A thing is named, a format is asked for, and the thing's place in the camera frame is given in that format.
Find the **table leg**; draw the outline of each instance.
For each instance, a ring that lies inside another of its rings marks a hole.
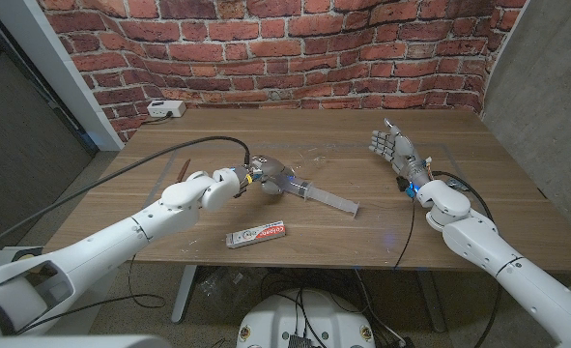
[[[418,285],[431,318],[431,328],[436,333],[446,332],[446,322],[443,319],[442,305],[438,296],[438,288],[430,271],[418,271]]]
[[[182,323],[182,320],[184,319],[186,304],[190,297],[190,290],[192,288],[192,282],[195,279],[196,272],[197,265],[186,265],[185,270],[182,273],[178,296],[176,297],[176,302],[173,305],[173,312],[171,313],[171,321],[175,324]]]

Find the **door frame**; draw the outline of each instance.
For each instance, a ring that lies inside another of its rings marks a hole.
[[[122,150],[124,142],[36,0],[0,1],[0,21],[99,149]]]

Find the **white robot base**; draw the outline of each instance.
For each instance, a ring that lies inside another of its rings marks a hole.
[[[286,290],[257,304],[244,317],[236,346],[287,348],[292,341],[296,347],[320,347],[318,338],[327,347],[375,347],[375,337],[364,315],[347,301],[316,289]]]

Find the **gray wall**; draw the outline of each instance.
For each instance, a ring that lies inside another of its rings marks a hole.
[[[571,0],[529,3],[491,76],[483,121],[571,222]]]

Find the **brick wall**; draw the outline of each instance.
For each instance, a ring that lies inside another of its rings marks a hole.
[[[40,0],[127,141],[189,108],[466,108],[525,0]]]

